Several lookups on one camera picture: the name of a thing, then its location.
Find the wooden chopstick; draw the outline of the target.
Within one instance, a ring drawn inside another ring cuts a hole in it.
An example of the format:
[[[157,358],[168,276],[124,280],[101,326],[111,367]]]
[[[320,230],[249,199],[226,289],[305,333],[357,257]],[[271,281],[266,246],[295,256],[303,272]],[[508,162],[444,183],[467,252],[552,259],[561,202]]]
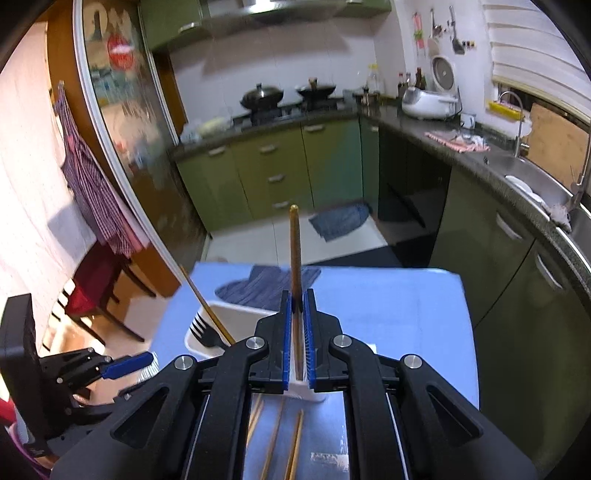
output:
[[[249,428],[247,428],[246,445],[249,445],[250,441],[252,440],[253,433],[256,431],[256,426],[259,423],[260,415],[262,415],[263,406],[263,395],[256,394],[256,398],[252,404],[252,412],[250,412],[249,415]]]
[[[281,400],[279,410],[277,411],[276,422],[274,422],[273,432],[271,432],[271,435],[270,435],[270,442],[266,448],[266,457],[264,458],[263,469],[259,475],[260,480],[266,480],[267,477],[269,477],[270,464],[271,464],[271,461],[273,460],[274,449],[276,449],[277,436],[279,436],[279,433],[280,433],[280,423],[281,423],[281,417],[283,416],[285,402],[286,402],[285,399]]]
[[[235,344],[235,338],[233,338],[231,336],[231,334],[228,332],[228,329],[226,329],[224,324],[222,324],[221,319],[219,319],[219,317],[211,309],[211,306],[209,306],[209,304],[207,303],[207,300],[205,300],[204,296],[202,296],[201,293],[198,291],[197,287],[195,286],[192,279],[190,278],[190,275],[188,274],[188,272],[182,266],[180,266],[179,269],[180,269],[182,275],[184,276],[187,284],[190,286],[191,290],[193,291],[193,294],[195,295],[195,297],[197,297],[197,300],[199,301],[201,306],[204,307],[205,312],[211,318],[211,321],[217,327],[219,332],[221,332],[221,335],[224,337],[224,339],[229,344],[231,344],[231,345]]]
[[[304,426],[304,411],[297,412],[297,419],[295,420],[294,434],[291,438],[290,454],[287,457],[286,471],[284,471],[284,480],[294,480],[297,475],[297,460],[298,452],[301,447],[301,431]]]
[[[294,374],[297,381],[304,380],[304,345],[301,313],[303,313],[303,287],[301,287],[301,234],[300,209],[290,206],[290,296],[291,340],[294,346]]]

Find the black plastic fork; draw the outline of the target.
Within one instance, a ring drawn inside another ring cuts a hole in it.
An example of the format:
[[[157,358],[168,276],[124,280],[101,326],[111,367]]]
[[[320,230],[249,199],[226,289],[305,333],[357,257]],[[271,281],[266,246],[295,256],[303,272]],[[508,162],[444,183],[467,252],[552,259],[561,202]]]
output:
[[[228,348],[228,345],[221,339],[221,335],[217,333],[217,330],[206,323],[199,313],[195,314],[189,330],[191,335],[204,347],[219,348],[223,351]]]

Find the green lower kitchen cabinets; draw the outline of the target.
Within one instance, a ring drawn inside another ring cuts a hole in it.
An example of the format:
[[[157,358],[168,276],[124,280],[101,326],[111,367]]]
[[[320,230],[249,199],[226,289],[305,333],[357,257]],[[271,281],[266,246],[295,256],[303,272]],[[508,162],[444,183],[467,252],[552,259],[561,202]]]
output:
[[[590,450],[590,262],[486,155],[460,154],[393,113],[329,115],[224,133],[173,151],[209,232],[366,203],[404,267],[460,276],[480,399],[542,472]]]

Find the green kitchen cabinets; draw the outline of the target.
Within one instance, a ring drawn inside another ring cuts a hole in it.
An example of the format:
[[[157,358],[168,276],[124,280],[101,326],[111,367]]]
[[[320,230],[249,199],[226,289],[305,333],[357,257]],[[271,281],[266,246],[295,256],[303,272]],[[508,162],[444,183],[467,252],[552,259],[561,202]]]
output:
[[[151,50],[176,49],[202,39],[334,17],[369,19],[393,9],[390,1],[141,1],[140,19]]]
[[[460,154],[393,113],[329,115],[224,133],[173,151],[209,232],[366,203],[404,267],[460,276],[480,399],[542,472],[590,450],[590,262],[486,155]]]

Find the green upper kitchen cabinets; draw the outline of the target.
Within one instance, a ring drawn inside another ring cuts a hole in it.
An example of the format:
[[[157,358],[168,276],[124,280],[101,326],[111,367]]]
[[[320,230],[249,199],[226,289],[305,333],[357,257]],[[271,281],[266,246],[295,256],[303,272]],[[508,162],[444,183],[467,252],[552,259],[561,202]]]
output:
[[[151,50],[176,49],[202,39],[334,17],[369,19],[393,9],[390,1],[141,1],[140,19]]]

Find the dark wooden chair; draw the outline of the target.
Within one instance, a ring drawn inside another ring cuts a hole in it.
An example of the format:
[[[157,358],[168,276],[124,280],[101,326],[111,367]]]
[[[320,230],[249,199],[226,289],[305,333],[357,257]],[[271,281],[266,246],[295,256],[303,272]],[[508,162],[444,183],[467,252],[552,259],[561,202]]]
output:
[[[114,254],[109,247],[96,242],[82,259],[70,280],[71,290],[66,288],[56,299],[49,316],[47,328],[57,328],[69,320],[91,338],[105,347],[105,340],[83,319],[95,316],[105,318],[133,340],[143,343],[145,339],[127,327],[108,310],[109,302],[119,304],[115,285],[121,274],[125,274],[145,295],[155,298],[155,292],[132,270],[132,260],[122,254]]]

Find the red checkered apron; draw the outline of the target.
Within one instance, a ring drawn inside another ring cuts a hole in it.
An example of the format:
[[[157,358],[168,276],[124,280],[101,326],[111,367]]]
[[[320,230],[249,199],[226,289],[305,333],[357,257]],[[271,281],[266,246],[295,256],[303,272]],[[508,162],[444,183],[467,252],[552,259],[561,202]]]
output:
[[[80,135],[62,82],[58,83],[53,108],[64,140],[65,159],[61,170],[82,217],[101,245],[130,258],[146,243],[129,222],[118,196]]]

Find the glass sliding door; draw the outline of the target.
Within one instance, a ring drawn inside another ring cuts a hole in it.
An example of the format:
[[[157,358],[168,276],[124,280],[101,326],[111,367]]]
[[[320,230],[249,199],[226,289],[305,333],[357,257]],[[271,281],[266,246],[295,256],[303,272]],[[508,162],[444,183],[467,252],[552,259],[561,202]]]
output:
[[[72,23],[80,85],[108,168],[151,246],[183,283],[206,232],[169,159],[178,136],[140,9],[132,1],[76,1]]]

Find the black gas stove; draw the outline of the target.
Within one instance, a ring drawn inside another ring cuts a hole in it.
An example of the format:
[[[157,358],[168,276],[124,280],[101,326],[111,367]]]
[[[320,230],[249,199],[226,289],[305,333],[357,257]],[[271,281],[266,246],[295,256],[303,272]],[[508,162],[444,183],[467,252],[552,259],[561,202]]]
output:
[[[278,105],[271,109],[250,111],[231,119],[231,125],[238,129],[247,129],[277,122],[283,119],[300,118],[312,113],[344,111],[349,109],[342,98],[329,98],[321,101],[301,101],[300,103]]]

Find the wooden cutting board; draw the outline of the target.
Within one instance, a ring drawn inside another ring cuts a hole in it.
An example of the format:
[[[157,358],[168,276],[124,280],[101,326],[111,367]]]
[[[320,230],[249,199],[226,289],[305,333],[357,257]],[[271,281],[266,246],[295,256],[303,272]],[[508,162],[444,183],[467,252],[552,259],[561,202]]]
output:
[[[583,170],[588,133],[537,103],[530,118],[527,158],[571,190]]]

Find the white rice cooker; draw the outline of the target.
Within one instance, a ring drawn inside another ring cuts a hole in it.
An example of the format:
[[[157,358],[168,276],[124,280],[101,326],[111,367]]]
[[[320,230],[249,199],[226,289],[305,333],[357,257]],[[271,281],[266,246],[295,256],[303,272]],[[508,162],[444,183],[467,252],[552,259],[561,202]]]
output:
[[[462,110],[454,64],[445,56],[431,59],[434,90],[409,87],[402,99],[403,112],[420,120],[448,120]]]

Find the black wok right burner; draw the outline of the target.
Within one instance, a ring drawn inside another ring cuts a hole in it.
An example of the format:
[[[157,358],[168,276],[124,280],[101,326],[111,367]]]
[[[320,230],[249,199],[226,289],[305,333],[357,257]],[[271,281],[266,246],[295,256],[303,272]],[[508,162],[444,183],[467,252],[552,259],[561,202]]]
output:
[[[334,84],[322,84],[318,79],[313,77],[308,79],[308,84],[297,86],[295,90],[297,94],[307,102],[324,101],[335,93],[337,87]]]

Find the steel range hood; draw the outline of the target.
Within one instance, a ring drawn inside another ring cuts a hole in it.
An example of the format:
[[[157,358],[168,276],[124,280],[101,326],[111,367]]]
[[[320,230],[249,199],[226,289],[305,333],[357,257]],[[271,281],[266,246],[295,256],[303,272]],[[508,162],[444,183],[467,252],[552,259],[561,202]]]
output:
[[[325,20],[346,8],[347,1],[297,0],[297,1],[203,1],[204,18],[229,20],[239,17],[256,19],[277,18],[297,20]]]

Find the hanging black spatula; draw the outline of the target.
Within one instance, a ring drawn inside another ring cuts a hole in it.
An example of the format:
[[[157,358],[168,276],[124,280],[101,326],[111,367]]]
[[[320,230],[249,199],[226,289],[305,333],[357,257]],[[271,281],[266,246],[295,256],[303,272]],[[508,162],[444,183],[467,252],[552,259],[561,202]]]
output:
[[[457,20],[455,9],[453,5],[449,6],[450,16],[451,16],[451,27],[452,27],[452,48],[456,55],[465,55],[466,49],[463,43],[459,39],[458,31],[457,31]]]

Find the white window blind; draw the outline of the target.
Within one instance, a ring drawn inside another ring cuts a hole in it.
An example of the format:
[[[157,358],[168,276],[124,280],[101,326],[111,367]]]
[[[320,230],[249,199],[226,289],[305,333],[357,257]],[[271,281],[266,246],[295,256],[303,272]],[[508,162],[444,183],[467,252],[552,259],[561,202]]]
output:
[[[590,120],[590,79],[549,17],[531,1],[482,3],[493,79]]]

